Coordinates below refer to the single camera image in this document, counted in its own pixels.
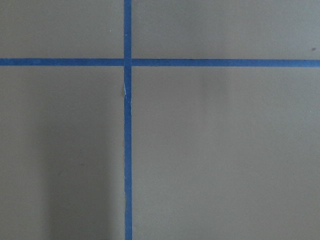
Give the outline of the brown paper table cover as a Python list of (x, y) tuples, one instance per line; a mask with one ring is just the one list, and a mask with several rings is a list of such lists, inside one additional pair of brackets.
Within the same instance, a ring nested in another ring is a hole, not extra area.
[[(317, 0), (134, 0), (132, 56), (318, 59)], [(125, 237), (124, 69), (0, 69), (0, 237)], [(320, 70), (135, 66), (133, 238), (317, 240)]]

